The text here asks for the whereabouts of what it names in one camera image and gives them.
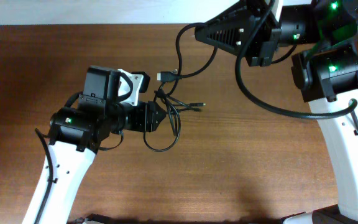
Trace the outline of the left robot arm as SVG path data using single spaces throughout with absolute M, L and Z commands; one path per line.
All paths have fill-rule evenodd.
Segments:
M 37 133 L 45 160 L 24 223 L 66 223 L 81 181 L 110 134 L 153 132 L 166 112 L 140 102 L 148 89 L 145 72 L 90 66 L 83 91 L 73 94 L 50 119 L 48 134 Z

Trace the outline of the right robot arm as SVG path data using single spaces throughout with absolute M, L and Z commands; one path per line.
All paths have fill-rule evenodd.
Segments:
M 195 30 L 198 41 L 236 56 L 236 82 L 257 106 L 276 114 L 318 122 L 336 178 L 338 202 L 282 223 L 358 223 L 358 1 L 239 1 Z M 244 85 L 241 62 L 274 63 L 277 48 L 311 44 L 289 52 L 295 86 L 310 111 L 272 106 Z

